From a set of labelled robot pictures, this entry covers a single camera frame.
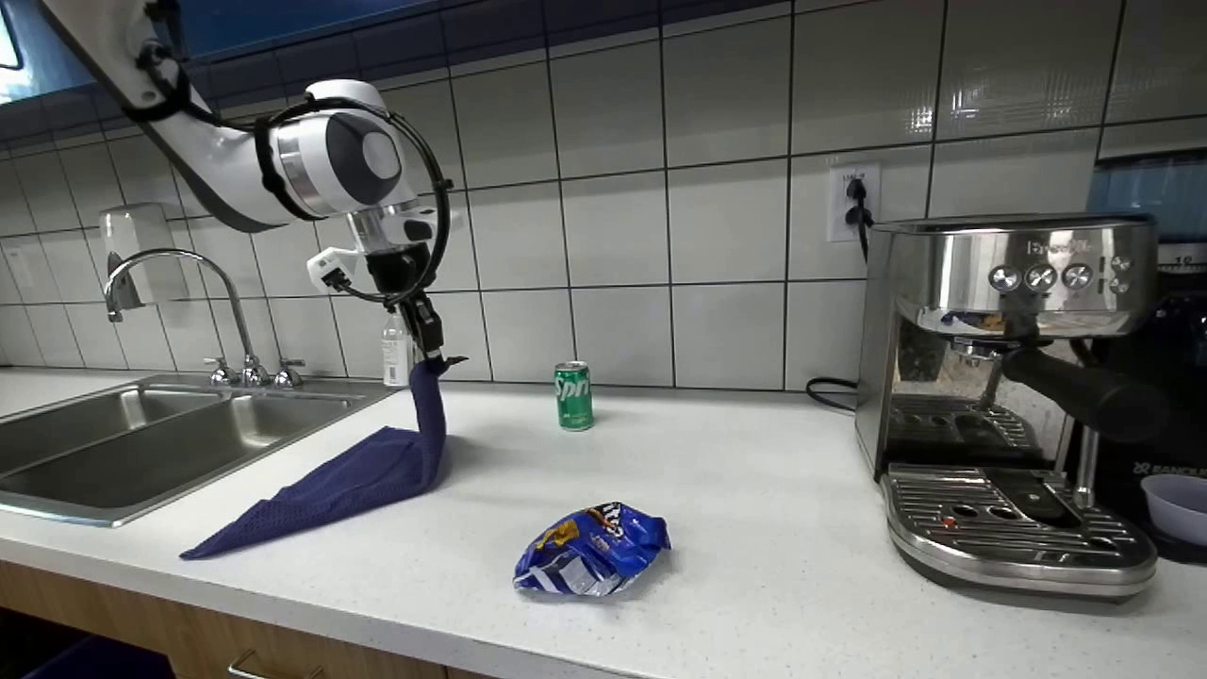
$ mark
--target drip tray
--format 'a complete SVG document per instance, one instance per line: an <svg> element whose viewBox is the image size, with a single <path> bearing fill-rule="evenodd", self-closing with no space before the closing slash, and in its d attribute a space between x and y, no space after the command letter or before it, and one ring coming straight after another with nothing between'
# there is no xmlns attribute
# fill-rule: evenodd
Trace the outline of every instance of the drip tray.
<svg viewBox="0 0 1207 679"><path fill-rule="evenodd" d="M1159 569L1144 531L1043 473L895 464L882 490L899 551L954 581L1123 600Z"/></svg>

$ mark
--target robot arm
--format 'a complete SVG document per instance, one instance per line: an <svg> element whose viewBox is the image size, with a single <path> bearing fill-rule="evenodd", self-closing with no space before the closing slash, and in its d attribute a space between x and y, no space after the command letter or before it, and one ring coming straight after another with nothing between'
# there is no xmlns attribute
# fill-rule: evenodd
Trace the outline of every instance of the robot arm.
<svg viewBox="0 0 1207 679"><path fill-rule="evenodd" d="M348 214L356 251L323 251L307 264L309 280L320 292L401 311L411 337L420 332L421 355L439 352L439 316L421 292L450 241L450 180L430 149L387 115L371 85L312 85L300 106L240 129L214 119L181 72L167 42L178 18L175 0L43 0L43 7L214 218L259 236L293 218ZM435 179L439 214L414 203L402 136ZM371 264L377 293L351 292L358 259Z"/></svg>

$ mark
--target backsplash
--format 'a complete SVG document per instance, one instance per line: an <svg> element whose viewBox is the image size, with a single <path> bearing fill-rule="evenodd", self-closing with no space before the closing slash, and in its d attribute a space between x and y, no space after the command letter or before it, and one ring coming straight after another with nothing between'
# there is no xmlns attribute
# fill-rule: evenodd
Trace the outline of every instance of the backsplash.
<svg viewBox="0 0 1207 679"><path fill-rule="evenodd" d="M864 259L830 218L833 170L876 170L877 222L1080 212L1097 160L1207 142L1201 27L1187 0L797 0L454 70L425 53L411 76L372 70L402 42L348 33L202 70L200 92L248 121L317 76L377 80L455 180L435 302L461 383L581 355L601 386L801 389L856 373ZM99 212L160 203L234 274L266 368L380 373L383 315L307 282L342 222L217 228L103 93L9 111L4 141L0 363L239 363L197 272L187 300L107 321Z"/></svg>

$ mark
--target stainless steel machine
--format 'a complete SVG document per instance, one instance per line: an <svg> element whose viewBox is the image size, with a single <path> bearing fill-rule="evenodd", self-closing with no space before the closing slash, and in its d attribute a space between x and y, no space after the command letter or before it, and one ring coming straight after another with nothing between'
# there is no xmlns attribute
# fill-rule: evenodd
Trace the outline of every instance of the stainless steel machine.
<svg viewBox="0 0 1207 679"><path fill-rule="evenodd" d="M1080 363L1150 302L1153 228L1134 214L872 230L856 435L914 567L1067 596L1153 581L1153 547L1097 510L1095 464L1103 438L1160 432L1160 391Z"/></svg>

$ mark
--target stainless steel sink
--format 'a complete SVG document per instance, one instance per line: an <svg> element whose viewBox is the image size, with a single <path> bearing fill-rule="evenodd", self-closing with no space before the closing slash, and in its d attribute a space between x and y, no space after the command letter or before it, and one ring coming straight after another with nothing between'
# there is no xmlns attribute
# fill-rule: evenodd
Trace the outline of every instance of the stainless steel sink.
<svg viewBox="0 0 1207 679"><path fill-rule="evenodd" d="M0 422L0 510L123 525L380 396L141 386L12 419Z"/></svg>

